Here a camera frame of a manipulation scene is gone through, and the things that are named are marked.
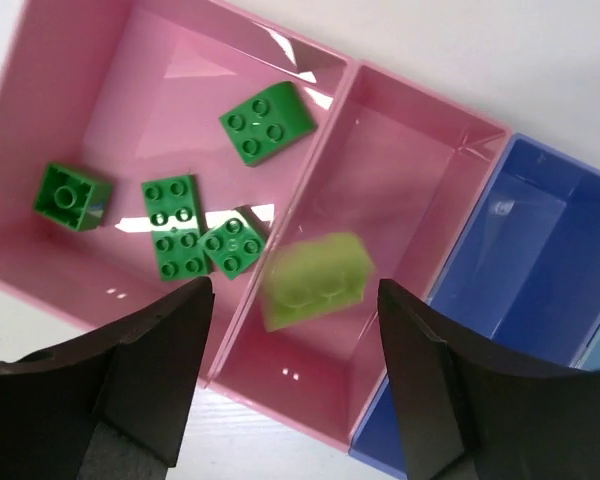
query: toy block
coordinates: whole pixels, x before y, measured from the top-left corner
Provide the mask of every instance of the toy block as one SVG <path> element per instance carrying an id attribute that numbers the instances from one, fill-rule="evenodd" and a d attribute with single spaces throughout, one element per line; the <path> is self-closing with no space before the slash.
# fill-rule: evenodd
<path id="1" fill-rule="evenodd" d="M 258 260 L 267 237 L 250 211 L 237 208 L 229 220 L 209 230 L 201 241 L 206 254 L 233 280 Z"/>
<path id="2" fill-rule="evenodd" d="M 142 184 L 153 246 L 165 281 L 207 275 L 211 264 L 200 243 L 206 223 L 195 180 L 188 175 Z"/>
<path id="3" fill-rule="evenodd" d="M 311 113 L 292 82 L 258 93 L 220 117 L 247 166 L 255 166 L 316 129 Z"/>
<path id="4" fill-rule="evenodd" d="M 90 173 L 59 163 L 47 166 L 33 209 L 76 232 L 96 228 L 113 185 Z"/>
<path id="5" fill-rule="evenodd" d="M 352 233 L 334 233 L 289 246 L 265 270 L 267 331 L 362 302 L 373 270 L 362 241 Z"/>

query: pink bin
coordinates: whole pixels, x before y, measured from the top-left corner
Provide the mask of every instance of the pink bin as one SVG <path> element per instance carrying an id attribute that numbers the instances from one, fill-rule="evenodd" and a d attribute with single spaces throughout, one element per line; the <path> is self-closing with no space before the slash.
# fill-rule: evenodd
<path id="1" fill-rule="evenodd" d="M 29 0 L 0 86 L 0 287 L 85 329 L 175 289 L 158 276 L 140 189 L 150 179 L 195 174 L 209 226 L 240 205 L 275 226 L 349 63 L 219 2 Z M 218 117 L 284 80 L 296 83 L 320 128 L 245 167 Z M 50 161 L 115 183 L 102 227 L 73 233 L 33 213 Z M 254 283 L 252 273 L 212 278 L 203 380 Z"/>
<path id="2" fill-rule="evenodd" d="M 357 234 L 377 269 L 365 300 L 266 333 L 254 288 L 211 386 L 347 450 L 386 371 L 378 279 L 426 297 L 510 131 L 369 64 L 328 128 L 273 243 Z"/>

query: pink tray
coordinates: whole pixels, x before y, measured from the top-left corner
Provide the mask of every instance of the pink tray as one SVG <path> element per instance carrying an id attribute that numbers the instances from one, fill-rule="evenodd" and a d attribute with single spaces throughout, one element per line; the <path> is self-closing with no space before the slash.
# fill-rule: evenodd
<path id="1" fill-rule="evenodd" d="M 140 183 L 195 174 L 207 223 L 251 205 L 275 225 L 344 91 L 349 60 L 207 0 L 30 0 L 0 87 L 0 286 L 89 329 L 179 284 L 159 280 Z M 317 134 L 257 168 L 218 117 L 294 81 Z M 32 211 L 47 162 L 115 182 L 103 226 L 72 233 Z M 201 377 L 253 284 L 212 275 L 216 304 Z"/>
<path id="2" fill-rule="evenodd" d="M 426 297 L 510 132 L 369 64 L 328 128 L 274 243 L 356 233 L 377 268 L 364 303 L 266 333 L 253 289 L 211 386 L 347 450 L 385 375 L 378 279 Z"/>

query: pink compartment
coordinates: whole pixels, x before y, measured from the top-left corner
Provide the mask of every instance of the pink compartment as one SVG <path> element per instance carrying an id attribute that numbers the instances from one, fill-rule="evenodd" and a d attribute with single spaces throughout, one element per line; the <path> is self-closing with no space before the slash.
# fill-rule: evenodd
<path id="1" fill-rule="evenodd" d="M 426 297 L 510 131 L 368 64 L 329 129 L 275 243 L 356 233 L 377 268 L 365 300 L 266 333 L 254 288 L 211 386 L 347 450 L 386 370 L 378 280 Z"/>
<path id="2" fill-rule="evenodd" d="M 209 226 L 254 207 L 275 225 L 343 91 L 349 61 L 233 7 L 207 0 L 30 0 L 0 87 L 0 286 L 90 329 L 179 286 L 160 281 L 140 183 L 195 174 Z M 292 80 L 321 125 L 248 168 L 218 117 Z M 49 161 L 115 183 L 103 226 L 72 233 L 33 200 Z M 211 276 L 209 369 L 253 284 Z"/>

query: white surface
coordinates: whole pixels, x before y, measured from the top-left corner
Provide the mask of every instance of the white surface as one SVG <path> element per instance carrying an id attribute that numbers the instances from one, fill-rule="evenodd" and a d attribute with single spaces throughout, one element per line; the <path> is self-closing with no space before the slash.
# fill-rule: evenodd
<path id="1" fill-rule="evenodd" d="M 0 0 L 0 65 L 23 0 Z M 600 167 L 600 0 L 233 0 Z M 0 358 L 79 332 L 0 293 Z M 212 392 L 169 478 L 385 478 Z"/>

